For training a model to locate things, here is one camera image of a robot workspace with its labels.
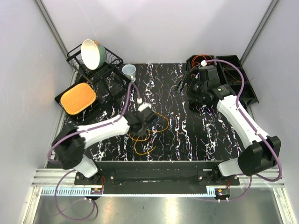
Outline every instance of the dish rack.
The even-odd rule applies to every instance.
[[[67,114],[68,120],[77,125],[90,124],[104,110],[111,107],[116,100],[126,94],[130,82],[119,71],[123,60],[107,48],[105,48],[107,57],[104,64],[96,70],[88,69],[81,57],[81,45],[71,50],[66,59],[71,67],[78,72],[76,82],[55,97],[55,101],[64,109],[60,103],[62,95],[79,83],[87,83],[95,91],[97,97],[90,106],[76,115]]]

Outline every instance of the wall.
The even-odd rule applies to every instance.
[[[71,69],[32,0],[2,0],[0,30],[0,217],[15,224],[45,163],[61,112],[54,97]]]
[[[258,123],[282,141],[283,179],[299,220],[298,11],[299,1],[280,2],[244,67],[260,100],[253,106]]]
[[[242,56],[271,0],[43,0],[68,50],[92,38],[126,63]]]

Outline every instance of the black marble tabletop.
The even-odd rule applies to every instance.
[[[85,154],[95,161],[197,161],[227,160],[235,158],[243,150],[234,128],[213,106],[197,106],[191,109],[188,97],[183,92],[172,90],[185,71],[185,64],[135,64],[136,84],[152,109],[164,115],[170,122],[169,128],[153,133],[148,141],[138,142],[136,149],[147,155],[137,155],[134,141],[128,134],[116,136],[89,147]],[[104,121],[122,111],[124,98],[111,110],[99,114],[92,123]],[[137,110],[137,94],[130,95],[129,110]],[[64,123],[70,123],[66,115]],[[162,130],[167,121],[159,117],[153,129]]]

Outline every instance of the green bowl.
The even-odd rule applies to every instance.
[[[95,70],[104,64],[107,53],[102,44],[87,39],[81,45],[81,56],[85,66],[90,70]]]

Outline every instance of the cable connector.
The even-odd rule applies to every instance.
[[[206,66],[207,65],[206,60],[201,61],[200,64],[201,64],[202,67]]]
[[[137,98],[137,103],[140,105],[142,104],[142,98]]]

